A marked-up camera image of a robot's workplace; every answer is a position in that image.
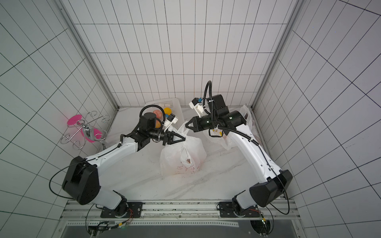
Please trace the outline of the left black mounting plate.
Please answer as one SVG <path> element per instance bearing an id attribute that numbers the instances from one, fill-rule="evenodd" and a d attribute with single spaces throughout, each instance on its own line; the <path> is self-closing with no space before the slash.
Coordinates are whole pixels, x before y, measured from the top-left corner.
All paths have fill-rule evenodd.
<path id="1" fill-rule="evenodd" d="M 116 209 L 112 210 L 104 207 L 101 218 L 140 218 L 143 202 L 122 202 Z"/>

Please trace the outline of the yellow peach back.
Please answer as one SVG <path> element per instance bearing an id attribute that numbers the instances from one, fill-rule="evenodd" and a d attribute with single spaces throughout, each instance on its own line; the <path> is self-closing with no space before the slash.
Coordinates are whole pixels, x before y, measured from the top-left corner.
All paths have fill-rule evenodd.
<path id="1" fill-rule="evenodd" d="M 171 115 L 172 114 L 172 110 L 170 108 L 164 108 L 164 113 L 165 115 Z"/>

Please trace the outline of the yellow pink peach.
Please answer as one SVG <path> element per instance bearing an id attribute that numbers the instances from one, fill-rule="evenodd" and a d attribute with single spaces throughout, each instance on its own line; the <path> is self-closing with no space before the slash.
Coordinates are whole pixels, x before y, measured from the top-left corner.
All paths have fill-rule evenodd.
<path id="1" fill-rule="evenodd" d="M 162 125 L 162 122 L 161 122 L 160 120 L 156 120 L 156 121 L 155 121 L 155 128 L 156 128 L 156 129 L 161 128 L 161 125 Z"/>

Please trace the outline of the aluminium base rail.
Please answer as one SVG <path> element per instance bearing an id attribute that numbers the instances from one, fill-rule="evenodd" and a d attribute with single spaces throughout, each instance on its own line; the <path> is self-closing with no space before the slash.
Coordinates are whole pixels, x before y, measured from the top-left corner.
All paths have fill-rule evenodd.
<path id="1" fill-rule="evenodd" d="M 257 207 L 259 218 L 221 218 L 216 205 L 228 200 L 132 200 L 143 202 L 140 218 L 101 218 L 96 205 L 68 202 L 55 238 L 304 238 L 293 201 Z"/>

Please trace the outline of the pink wine glass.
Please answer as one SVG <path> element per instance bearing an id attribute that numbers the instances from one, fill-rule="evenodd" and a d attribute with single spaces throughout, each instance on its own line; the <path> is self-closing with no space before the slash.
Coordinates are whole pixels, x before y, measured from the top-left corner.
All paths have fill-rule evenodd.
<path id="1" fill-rule="evenodd" d="M 97 128 L 84 128 L 81 129 L 80 132 L 82 136 L 90 143 L 101 141 L 103 138 L 103 133 Z"/>
<path id="2" fill-rule="evenodd" d="M 67 121 L 68 126 L 76 125 L 78 121 L 82 119 L 82 115 L 75 115 Z"/>

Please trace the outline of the pink peach back left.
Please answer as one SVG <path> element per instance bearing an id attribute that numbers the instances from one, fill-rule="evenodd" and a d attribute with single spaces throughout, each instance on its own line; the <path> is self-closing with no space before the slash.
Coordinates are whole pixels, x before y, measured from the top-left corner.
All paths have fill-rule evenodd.
<path id="1" fill-rule="evenodd" d="M 154 110 L 153 113 L 155 113 L 158 119 L 163 120 L 163 113 L 161 112 L 161 110 Z"/>

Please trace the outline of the white bag cartoon print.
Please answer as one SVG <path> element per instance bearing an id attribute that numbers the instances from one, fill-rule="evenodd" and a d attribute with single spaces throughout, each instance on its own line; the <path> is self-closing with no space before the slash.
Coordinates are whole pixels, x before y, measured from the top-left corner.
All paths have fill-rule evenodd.
<path id="1" fill-rule="evenodd" d="M 252 132 L 255 128 L 255 123 L 251 110 L 246 105 L 243 105 L 239 111 L 232 111 L 226 114 L 225 118 L 229 120 L 227 125 L 223 126 L 219 124 L 218 127 L 203 132 L 209 141 L 221 145 L 226 150 L 230 150 L 237 145 L 228 135 L 239 135 L 233 131 L 240 131 L 241 134 L 246 134 L 251 138 L 257 136 L 256 130 Z"/>

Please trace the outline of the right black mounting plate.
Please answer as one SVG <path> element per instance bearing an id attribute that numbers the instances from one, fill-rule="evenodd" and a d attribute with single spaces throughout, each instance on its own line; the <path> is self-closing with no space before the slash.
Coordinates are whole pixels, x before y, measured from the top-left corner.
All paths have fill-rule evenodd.
<path id="1" fill-rule="evenodd" d="M 257 207 L 241 208 L 236 202 L 219 202 L 216 209 L 221 218 L 259 218 L 260 211 Z"/>

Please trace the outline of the pink wine glass upper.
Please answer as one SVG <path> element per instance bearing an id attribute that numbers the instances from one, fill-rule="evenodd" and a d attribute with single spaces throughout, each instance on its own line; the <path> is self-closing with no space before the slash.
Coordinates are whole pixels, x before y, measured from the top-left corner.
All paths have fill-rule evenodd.
<path id="1" fill-rule="evenodd" d="M 82 115 L 75 115 L 67 121 L 68 126 L 76 125 L 78 121 L 82 119 Z"/>

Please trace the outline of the white perforated plastic basket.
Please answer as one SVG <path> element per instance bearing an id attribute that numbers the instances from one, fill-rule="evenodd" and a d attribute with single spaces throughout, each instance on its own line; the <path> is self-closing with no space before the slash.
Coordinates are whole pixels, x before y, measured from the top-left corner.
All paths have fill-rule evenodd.
<path id="1" fill-rule="evenodd" d="M 177 130 L 185 122 L 183 110 L 181 108 L 180 101 L 177 98 L 154 100 L 145 104 L 145 106 L 147 105 L 157 105 L 161 107 L 166 118 L 168 118 L 170 114 L 173 114 L 177 121 L 173 123 L 172 126 Z"/>

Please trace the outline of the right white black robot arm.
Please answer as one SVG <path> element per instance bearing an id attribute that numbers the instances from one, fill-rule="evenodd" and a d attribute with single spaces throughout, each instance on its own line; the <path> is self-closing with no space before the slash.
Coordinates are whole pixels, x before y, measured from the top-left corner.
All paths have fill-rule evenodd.
<path id="1" fill-rule="evenodd" d="M 258 181 L 233 197 L 234 211 L 240 213 L 257 205 L 266 207 L 285 194 L 293 178 L 292 174 L 282 170 L 264 152 L 244 116 L 238 111 L 230 112 L 221 95 L 215 95 L 207 101 L 209 113 L 204 110 L 202 99 L 194 98 L 190 102 L 190 107 L 196 111 L 197 116 L 186 123 L 186 128 L 193 132 L 221 130 L 243 153 Z"/>

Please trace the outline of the black mounting plate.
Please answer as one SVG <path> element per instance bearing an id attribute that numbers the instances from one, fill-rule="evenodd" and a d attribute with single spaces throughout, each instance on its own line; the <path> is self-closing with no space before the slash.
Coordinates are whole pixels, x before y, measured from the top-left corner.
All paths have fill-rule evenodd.
<path id="1" fill-rule="evenodd" d="M 236 202 L 219 202 L 216 209 L 221 218 L 259 218 L 260 211 L 257 207 L 241 208 Z"/>
<path id="2" fill-rule="evenodd" d="M 122 202 L 116 209 L 112 210 L 104 207 L 101 218 L 140 218 L 143 202 Z"/>

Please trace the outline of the white bag red lettering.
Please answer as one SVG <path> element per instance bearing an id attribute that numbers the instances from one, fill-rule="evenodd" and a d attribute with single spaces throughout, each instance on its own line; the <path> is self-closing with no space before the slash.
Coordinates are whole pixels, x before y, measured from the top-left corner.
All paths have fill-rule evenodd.
<path id="1" fill-rule="evenodd" d="M 190 131 L 182 124 L 175 132 L 184 136 L 185 141 L 166 145 L 160 154 L 162 176 L 194 174 L 198 172 L 206 159 L 206 151 L 202 140 L 189 136 Z"/>

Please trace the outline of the pink wine glass lower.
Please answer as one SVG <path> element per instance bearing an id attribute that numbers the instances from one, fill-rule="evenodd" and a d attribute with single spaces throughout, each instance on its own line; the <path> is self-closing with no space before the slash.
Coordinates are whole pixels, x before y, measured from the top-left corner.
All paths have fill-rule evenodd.
<path id="1" fill-rule="evenodd" d="M 103 133 L 97 128 L 84 128 L 81 129 L 80 132 L 82 136 L 90 143 L 101 141 L 103 138 Z"/>

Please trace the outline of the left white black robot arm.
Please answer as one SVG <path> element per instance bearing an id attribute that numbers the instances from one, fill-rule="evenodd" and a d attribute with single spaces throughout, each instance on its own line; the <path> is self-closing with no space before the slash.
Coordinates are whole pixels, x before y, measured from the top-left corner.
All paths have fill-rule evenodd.
<path id="1" fill-rule="evenodd" d="M 81 205 L 92 203 L 119 214 L 127 212 L 126 198 L 102 187 L 99 177 L 109 167 L 128 155 L 139 152 L 152 140 L 162 142 L 163 145 L 185 141 L 184 136 L 172 131 L 172 124 L 177 122 L 174 114 L 165 115 L 159 128 L 156 127 L 158 120 L 155 113 L 142 114 L 135 129 L 127 135 L 121 134 L 117 144 L 85 159 L 80 156 L 72 159 L 62 189 Z"/>

